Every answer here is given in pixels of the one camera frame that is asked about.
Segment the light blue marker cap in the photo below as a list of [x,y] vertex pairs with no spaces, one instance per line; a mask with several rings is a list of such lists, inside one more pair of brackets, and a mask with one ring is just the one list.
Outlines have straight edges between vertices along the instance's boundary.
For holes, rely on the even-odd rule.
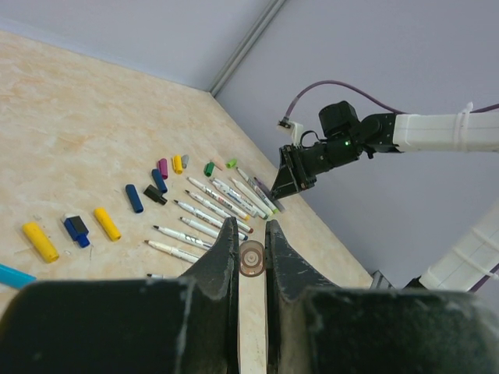
[[11,288],[21,289],[37,280],[36,277],[0,264],[0,283]]

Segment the yellow slim marker cap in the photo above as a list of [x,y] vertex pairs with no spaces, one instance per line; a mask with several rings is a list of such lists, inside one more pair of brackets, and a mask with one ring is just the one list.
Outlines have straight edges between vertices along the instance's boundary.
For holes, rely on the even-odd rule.
[[181,175],[183,173],[182,157],[179,154],[176,154],[172,158],[172,168],[177,175]]

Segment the yellow capped clear pen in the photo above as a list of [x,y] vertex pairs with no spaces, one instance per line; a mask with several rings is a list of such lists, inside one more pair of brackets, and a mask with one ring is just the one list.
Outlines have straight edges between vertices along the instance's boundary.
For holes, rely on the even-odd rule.
[[195,256],[193,254],[190,254],[188,252],[184,252],[181,249],[178,249],[176,247],[166,245],[160,242],[154,242],[151,240],[144,240],[144,243],[148,246],[150,246],[152,249],[155,249],[159,252],[163,252],[165,254],[168,254],[170,256],[173,256],[175,258],[184,260],[189,263],[195,263],[200,257]]

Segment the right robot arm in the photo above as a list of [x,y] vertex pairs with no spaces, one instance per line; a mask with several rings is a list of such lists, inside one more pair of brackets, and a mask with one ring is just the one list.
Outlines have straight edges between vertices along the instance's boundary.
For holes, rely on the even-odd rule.
[[[357,161],[362,153],[420,151],[498,151],[498,114],[475,113],[472,105],[453,115],[383,113],[359,120],[346,101],[319,113],[324,136],[303,145],[307,134],[299,123],[283,119],[292,143],[282,146],[280,166],[271,188],[275,199],[314,187],[317,176]],[[498,208],[494,207],[470,232],[417,280],[423,288],[475,292],[498,279]]]

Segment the lime green capped marker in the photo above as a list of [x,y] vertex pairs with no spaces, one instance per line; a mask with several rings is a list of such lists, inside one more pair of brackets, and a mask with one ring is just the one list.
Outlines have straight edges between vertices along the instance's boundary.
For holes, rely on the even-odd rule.
[[247,173],[245,173],[241,168],[235,168],[241,177],[246,181],[246,183],[253,189],[253,191],[260,197],[260,199],[271,209],[273,213],[278,212],[278,208],[270,201],[263,190],[252,180]]

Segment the dark blue marker cap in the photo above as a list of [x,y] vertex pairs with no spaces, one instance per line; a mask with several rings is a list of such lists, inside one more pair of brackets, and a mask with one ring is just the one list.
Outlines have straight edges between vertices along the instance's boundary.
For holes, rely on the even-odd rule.
[[127,184],[125,187],[126,195],[129,198],[130,205],[135,213],[142,213],[144,208],[141,203],[140,197],[136,190],[136,186],[134,184]]

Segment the dark green capped marker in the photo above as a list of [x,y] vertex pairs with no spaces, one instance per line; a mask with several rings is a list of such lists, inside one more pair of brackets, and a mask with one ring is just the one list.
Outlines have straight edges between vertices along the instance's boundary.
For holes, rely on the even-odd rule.
[[228,186],[220,179],[212,178],[211,183],[215,185],[219,191],[232,199],[237,205],[242,207],[252,217],[258,216],[264,220],[268,219],[268,215],[263,212],[258,206],[251,203],[245,196],[235,191],[232,187]]

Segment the orange capped white marker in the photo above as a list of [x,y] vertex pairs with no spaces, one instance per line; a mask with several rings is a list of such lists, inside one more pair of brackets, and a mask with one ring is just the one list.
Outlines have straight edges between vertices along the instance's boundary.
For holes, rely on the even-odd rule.
[[258,215],[256,207],[253,204],[246,202],[233,188],[216,178],[211,178],[210,182],[218,191],[229,197],[237,206],[245,210],[251,217],[256,217]]

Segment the yellow clear-pen cap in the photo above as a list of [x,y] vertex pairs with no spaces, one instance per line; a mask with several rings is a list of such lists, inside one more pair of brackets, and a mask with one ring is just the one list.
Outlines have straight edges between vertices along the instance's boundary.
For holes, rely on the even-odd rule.
[[121,232],[115,225],[114,221],[109,216],[108,212],[103,207],[94,209],[94,216],[99,225],[104,229],[104,232],[112,242],[117,242],[121,237]]

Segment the dark green marker cap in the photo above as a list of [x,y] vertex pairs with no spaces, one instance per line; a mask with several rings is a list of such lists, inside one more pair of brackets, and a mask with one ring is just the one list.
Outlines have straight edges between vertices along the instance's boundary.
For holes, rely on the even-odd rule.
[[215,169],[215,164],[214,162],[211,161],[205,165],[203,172],[207,177],[210,177],[212,176],[214,169]]

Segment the pink capped white marker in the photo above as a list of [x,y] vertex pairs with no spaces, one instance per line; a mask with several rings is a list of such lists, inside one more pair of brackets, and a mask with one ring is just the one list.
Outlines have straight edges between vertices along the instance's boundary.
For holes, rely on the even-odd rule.
[[262,212],[266,215],[271,216],[274,212],[268,207],[263,200],[260,199],[254,192],[252,192],[246,185],[233,177],[229,178],[230,181],[235,185],[235,187],[246,197],[248,197]]

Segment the magenta marker cap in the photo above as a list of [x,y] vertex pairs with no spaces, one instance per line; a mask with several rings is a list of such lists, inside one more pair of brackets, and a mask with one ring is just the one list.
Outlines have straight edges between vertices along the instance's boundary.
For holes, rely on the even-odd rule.
[[166,158],[161,158],[157,162],[157,169],[159,170],[162,179],[166,180],[168,178],[168,161]]

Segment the black eraser-cap white marker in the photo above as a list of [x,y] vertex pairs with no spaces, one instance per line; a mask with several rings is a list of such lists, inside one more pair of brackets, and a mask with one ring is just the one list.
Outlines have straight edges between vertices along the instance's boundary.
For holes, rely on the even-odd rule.
[[186,217],[180,217],[180,221],[183,222],[184,224],[187,224],[191,228],[195,228],[196,230],[209,235],[212,238],[217,238],[219,231],[215,231],[207,226],[204,226],[196,221],[193,221],[192,219],[186,218]]

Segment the purple grey marker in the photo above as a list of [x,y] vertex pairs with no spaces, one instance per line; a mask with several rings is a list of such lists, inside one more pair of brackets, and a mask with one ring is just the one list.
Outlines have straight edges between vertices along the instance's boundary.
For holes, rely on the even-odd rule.
[[282,205],[282,203],[280,203],[277,199],[275,199],[271,195],[270,189],[259,178],[254,177],[253,179],[254,179],[255,183],[260,187],[260,189],[265,193],[267,198],[277,207],[277,209],[281,213],[284,213],[285,212],[284,206]]

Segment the lime green marker cap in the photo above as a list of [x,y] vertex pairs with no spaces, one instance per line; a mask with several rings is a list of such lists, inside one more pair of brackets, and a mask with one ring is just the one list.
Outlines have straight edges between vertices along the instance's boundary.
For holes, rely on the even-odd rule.
[[234,168],[237,165],[238,160],[236,158],[232,158],[225,163],[226,168]]

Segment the black eraser cap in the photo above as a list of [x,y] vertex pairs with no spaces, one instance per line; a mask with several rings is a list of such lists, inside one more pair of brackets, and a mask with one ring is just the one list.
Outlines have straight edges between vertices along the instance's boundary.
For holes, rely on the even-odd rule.
[[163,197],[163,193],[158,190],[153,185],[148,185],[143,191],[143,194],[149,199],[153,200],[155,203],[159,203],[164,206],[168,200]]

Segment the blue eraser-cap white marker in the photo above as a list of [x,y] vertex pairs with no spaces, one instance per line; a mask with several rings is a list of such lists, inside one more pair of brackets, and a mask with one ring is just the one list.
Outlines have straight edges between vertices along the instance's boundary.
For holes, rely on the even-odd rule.
[[166,279],[166,276],[164,276],[164,275],[152,274],[152,273],[148,273],[147,277],[152,278],[152,279]]

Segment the yellow capped slim marker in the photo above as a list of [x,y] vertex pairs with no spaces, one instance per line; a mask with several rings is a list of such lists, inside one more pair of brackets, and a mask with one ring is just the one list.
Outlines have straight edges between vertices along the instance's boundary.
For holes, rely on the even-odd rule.
[[237,206],[235,206],[233,203],[229,202],[225,197],[222,197],[219,195],[217,192],[214,192],[212,189],[208,188],[201,182],[197,181],[195,178],[192,177],[187,177],[186,178],[191,184],[195,185],[199,190],[204,192],[206,195],[220,203],[223,207],[229,209],[233,213],[235,213],[239,218],[242,218],[243,220],[247,221],[250,219],[250,215],[247,214],[245,211],[239,209]]

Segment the magenta capped white marker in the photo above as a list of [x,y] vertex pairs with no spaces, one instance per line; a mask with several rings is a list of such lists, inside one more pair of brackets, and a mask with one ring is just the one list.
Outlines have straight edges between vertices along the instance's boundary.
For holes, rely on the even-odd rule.
[[192,199],[196,200],[198,203],[201,203],[208,210],[217,214],[219,217],[223,217],[223,218],[235,217],[237,220],[239,228],[241,228],[243,231],[245,231],[248,234],[254,233],[254,229],[252,227],[250,227],[248,224],[244,224],[234,213],[229,213],[229,212],[223,210],[222,208],[214,205],[208,199],[203,198],[201,195],[199,195],[195,192],[190,192],[187,189],[185,189],[185,192]]

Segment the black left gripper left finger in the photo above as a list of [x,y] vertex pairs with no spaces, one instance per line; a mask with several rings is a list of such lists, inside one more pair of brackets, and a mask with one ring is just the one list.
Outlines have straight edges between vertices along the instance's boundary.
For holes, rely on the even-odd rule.
[[1,319],[4,373],[236,373],[237,224],[164,280],[38,281]]

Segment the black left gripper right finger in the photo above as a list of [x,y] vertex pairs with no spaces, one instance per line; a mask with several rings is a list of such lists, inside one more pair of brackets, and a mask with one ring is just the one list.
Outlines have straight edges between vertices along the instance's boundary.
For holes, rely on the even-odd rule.
[[498,318],[469,293],[341,288],[265,229],[269,373],[495,373]]

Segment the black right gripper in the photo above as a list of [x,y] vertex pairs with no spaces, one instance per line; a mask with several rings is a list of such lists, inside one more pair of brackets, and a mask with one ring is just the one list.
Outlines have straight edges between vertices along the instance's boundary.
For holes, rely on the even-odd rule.
[[279,155],[278,173],[271,188],[274,199],[311,189],[319,174],[359,159],[359,151],[348,140],[318,142],[308,148],[285,145]]

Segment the grey marker cap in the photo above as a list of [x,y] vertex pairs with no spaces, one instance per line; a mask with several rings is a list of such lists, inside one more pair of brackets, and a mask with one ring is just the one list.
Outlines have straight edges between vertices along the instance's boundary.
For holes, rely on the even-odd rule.
[[188,154],[184,154],[181,156],[181,162],[182,162],[182,167],[184,169],[186,169],[188,167],[188,164],[189,164],[189,155]]

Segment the dark blue capped marker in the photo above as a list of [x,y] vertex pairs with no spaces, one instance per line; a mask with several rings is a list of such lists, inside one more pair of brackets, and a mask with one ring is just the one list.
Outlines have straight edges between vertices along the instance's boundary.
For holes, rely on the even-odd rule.
[[154,225],[153,228],[161,232],[163,235],[167,235],[168,237],[174,238],[189,245],[193,245],[200,249],[208,250],[213,245],[212,243],[205,242],[199,238],[193,237],[192,235],[172,230],[170,228],[165,228],[157,225]]

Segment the navy capped white marker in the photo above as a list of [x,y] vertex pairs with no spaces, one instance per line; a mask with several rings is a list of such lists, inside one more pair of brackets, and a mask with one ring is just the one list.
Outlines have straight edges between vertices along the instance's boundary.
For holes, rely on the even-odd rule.
[[174,202],[178,206],[180,206],[182,209],[184,209],[185,211],[191,213],[193,216],[201,219],[202,221],[208,223],[209,225],[214,226],[218,229],[222,228],[223,223],[220,220],[218,220],[217,218],[214,218],[214,217],[202,212],[201,210],[194,208],[193,206],[190,206],[188,203],[180,202],[177,199],[174,199]]

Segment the navy marker cap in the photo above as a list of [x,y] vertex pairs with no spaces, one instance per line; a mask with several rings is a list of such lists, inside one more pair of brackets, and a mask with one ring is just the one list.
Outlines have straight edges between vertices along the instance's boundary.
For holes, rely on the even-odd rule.
[[155,182],[155,185],[157,189],[160,191],[161,194],[164,194],[168,191],[168,188],[165,184],[165,180],[162,177],[161,172],[155,168],[151,170],[151,176]]

